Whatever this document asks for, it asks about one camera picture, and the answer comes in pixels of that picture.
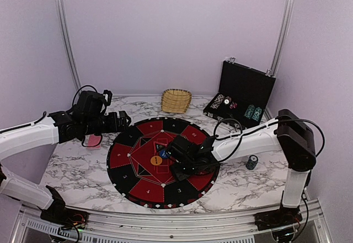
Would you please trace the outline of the blue small blind button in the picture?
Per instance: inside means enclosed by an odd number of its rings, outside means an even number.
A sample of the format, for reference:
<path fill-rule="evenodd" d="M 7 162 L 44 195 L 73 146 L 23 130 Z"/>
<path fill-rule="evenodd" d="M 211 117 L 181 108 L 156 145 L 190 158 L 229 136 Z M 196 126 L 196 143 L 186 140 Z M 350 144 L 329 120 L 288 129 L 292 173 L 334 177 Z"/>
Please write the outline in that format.
<path fill-rule="evenodd" d="M 162 158 L 162 159 L 169 159 L 170 158 L 170 153 L 167 152 L 166 150 L 161 150 L 159 152 L 159 156 Z"/>

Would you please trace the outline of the orange big blind button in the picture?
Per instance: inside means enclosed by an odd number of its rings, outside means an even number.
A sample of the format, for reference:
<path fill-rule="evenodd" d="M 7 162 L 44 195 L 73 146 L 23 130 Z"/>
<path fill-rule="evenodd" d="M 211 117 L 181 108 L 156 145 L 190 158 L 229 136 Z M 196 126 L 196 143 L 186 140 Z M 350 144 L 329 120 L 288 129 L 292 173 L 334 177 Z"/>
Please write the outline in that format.
<path fill-rule="evenodd" d="M 155 155 L 151 157 L 150 162 L 153 166 L 159 166 L 163 162 L 163 159 L 160 156 Z"/>

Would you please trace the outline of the black triangular all-in marker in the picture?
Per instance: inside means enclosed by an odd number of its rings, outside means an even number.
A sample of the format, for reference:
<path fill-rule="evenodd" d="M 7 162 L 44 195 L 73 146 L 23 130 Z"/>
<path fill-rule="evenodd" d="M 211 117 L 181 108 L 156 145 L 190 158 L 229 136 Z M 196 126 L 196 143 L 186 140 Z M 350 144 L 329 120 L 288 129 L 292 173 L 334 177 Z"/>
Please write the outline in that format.
<path fill-rule="evenodd" d="M 156 143 L 155 144 L 155 149 L 156 149 L 156 152 L 160 152 L 161 150 L 165 149 L 166 146 L 165 145 L 162 145 L 162 144 L 159 144 L 159 143 Z"/>

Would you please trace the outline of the green blue chip stack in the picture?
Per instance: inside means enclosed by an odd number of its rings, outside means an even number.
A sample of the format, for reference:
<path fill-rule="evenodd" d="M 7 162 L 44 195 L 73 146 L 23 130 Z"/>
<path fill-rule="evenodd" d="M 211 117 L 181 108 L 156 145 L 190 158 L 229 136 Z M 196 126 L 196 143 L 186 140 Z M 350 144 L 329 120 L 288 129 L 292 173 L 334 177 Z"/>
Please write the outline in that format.
<path fill-rule="evenodd" d="M 254 170 L 258 163 L 258 157 L 256 155 L 251 155 L 246 163 L 246 168 L 248 170 Z"/>

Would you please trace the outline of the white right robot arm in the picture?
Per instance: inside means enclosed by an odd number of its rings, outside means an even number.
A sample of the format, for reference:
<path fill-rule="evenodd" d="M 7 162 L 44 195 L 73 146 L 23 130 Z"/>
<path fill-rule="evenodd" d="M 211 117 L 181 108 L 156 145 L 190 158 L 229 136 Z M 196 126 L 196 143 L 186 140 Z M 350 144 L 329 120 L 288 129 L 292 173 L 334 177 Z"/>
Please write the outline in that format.
<path fill-rule="evenodd" d="M 277 117 L 238 133 L 219 136 L 217 133 L 197 144 L 177 135 L 165 148 L 165 154 L 175 160 L 173 176 L 182 181 L 229 160 L 266 152 L 282 152 L 288 164 L 281 207 L 273 220 L 285 225 L 295 216 L 309 173 L 317 162 L 314 133 L 309 120 L 298 118 L 288 109 Z"/>

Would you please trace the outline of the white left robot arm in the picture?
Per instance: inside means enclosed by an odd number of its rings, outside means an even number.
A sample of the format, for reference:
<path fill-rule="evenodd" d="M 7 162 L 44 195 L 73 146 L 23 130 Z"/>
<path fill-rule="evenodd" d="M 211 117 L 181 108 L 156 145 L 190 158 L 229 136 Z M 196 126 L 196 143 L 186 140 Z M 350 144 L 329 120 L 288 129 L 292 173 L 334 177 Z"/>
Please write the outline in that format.
<path fill-rule="evenodd" d="M 127 130 L 131 117 L 125 111 L 107 112 L 113 94 L 91 85 L 81 87 L 67 111 L 46 112 L 36 121 L 1 130 L 1 159 L 45 145 L 62 144 L 73 139 L 85 142 L 86 136 Z M 63 198 L 49 186 L 37 185 L 4 166 L 1 167 L 1 194 L 47 210 L 59 224 L 69 220 Z"/>

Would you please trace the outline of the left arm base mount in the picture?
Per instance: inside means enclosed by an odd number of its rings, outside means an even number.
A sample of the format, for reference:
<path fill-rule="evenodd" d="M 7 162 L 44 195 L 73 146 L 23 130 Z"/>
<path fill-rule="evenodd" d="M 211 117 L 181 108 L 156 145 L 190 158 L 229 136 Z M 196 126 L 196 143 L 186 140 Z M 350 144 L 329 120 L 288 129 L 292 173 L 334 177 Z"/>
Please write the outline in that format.
<path fill-rule="evenodd" d="M 42 210 L 40 218 L 60 225 L 60 231 L 72 231 L 74 238 L 78 240 L 81 238 L 79 230 L 84 229 L 87 224 L 88 213 L 82 210 L 66 208 L 62 213 L 50 213 L 49 210 Z"/>

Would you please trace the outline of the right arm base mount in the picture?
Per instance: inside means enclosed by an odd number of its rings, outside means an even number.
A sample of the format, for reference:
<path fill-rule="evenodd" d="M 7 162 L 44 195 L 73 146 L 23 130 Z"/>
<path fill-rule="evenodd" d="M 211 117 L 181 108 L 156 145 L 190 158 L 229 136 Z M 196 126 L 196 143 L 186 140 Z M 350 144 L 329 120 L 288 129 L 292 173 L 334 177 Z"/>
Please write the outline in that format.
<path fill-rule="evenodd" d="M 270 229 L 272 238 L 276 242 L 291 242 L 303 220 L 301 213 L 280 213 L 279 210 L 257 213 L 254 218 L 258 230 Z"/>

